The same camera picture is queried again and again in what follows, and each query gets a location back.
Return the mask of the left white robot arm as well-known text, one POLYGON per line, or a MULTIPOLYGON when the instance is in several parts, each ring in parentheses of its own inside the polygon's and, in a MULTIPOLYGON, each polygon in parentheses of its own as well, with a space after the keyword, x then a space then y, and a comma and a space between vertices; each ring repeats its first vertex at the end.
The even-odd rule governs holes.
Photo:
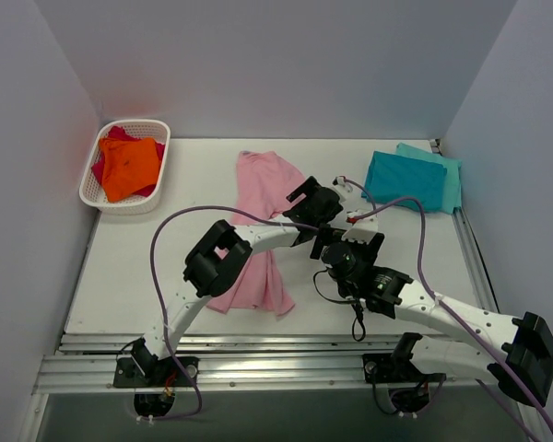
POLYGON ((250 259, 278 248, 292 248, 317 236, 319 228, 342 212, 345 180, 324 187, 308 178, 287 197, 291 208, 272 220, 245 213, 250 224, 233 226, 218 220, 184 259, 183 285, 171 302, 154 284, 161 316, 140 338, 126 345, 129 355, 116 363, 112 385, 118 389, 161 387, 172 374, 192 383, 176 349, 184 333, 208 302, 225 294, 250 259))

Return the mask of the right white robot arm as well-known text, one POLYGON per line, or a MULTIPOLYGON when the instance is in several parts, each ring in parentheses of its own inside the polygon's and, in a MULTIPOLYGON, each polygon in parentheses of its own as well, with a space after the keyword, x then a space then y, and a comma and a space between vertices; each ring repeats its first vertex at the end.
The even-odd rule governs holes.
POLYGON ((392 320, 423 325, 446 335, 435 341, 406 332, 395 347, 391 369, 400 379, 442 373, 489 379, 525 405, 546 405, 553 382, 553 334, 535 313, 521 318, 477 308, 457 299, 430 294, 421 279, 376 265, 384 236, 367 241, 323 225, 311 256, 324 264, 342 302, 392 320))

